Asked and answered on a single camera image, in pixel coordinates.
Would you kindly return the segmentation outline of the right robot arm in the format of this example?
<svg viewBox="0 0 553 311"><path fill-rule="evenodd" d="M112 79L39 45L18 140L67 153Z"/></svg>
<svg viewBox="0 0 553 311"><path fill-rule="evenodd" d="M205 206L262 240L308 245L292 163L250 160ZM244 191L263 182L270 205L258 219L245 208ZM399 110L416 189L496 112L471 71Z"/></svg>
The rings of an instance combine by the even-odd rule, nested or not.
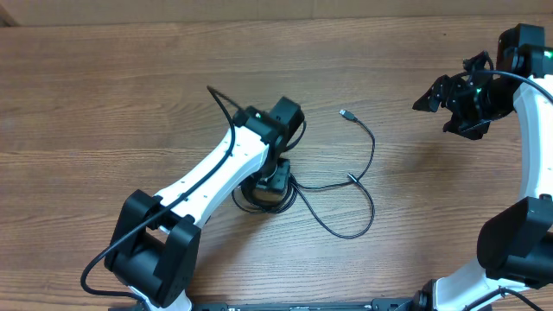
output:
<svg viewBox="0 0 553 311"><path fill-rule="evenodd" d="M483 51L463 72L443 75L414 104L446 108L444 131L481 139L493 121L515 112L521 133L518 200L481 228L476 256L449 276L428 281L402 310L489 310L507 295L552 282L552 49L545 30L520 23L498 38L497 60Z"/></svg>

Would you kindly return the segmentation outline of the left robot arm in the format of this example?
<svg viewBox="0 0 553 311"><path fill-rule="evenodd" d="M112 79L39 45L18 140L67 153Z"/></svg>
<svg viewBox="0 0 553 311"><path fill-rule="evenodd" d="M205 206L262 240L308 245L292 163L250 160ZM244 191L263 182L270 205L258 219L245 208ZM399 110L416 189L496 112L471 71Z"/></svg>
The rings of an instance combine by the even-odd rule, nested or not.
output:
<svg viewBox="0 0 553 311"><path fill-rule="evenodd" d="M219 145L189 173L122 206L105 267L139 296L145 310L189 310L201 229L239 186L283 193L289 164L281 157L304 122L299 104L281 98L268 112L238 111Z"/></svg>

